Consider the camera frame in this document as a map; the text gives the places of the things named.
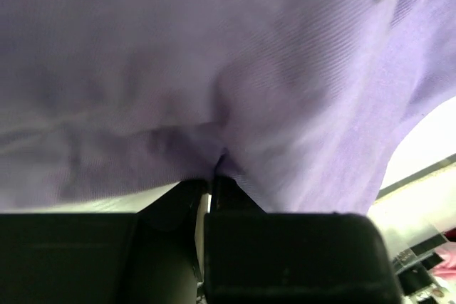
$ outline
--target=wrinkled cloth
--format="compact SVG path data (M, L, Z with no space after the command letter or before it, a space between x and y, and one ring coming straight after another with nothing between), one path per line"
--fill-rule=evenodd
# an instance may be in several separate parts
M1 0L0 210L233 177L366 213L456 95L456 0Z
M443 262L433 268L434 276L446 281L456 280L456 243L448 242L445 245L436 248L437 254L443 259Z

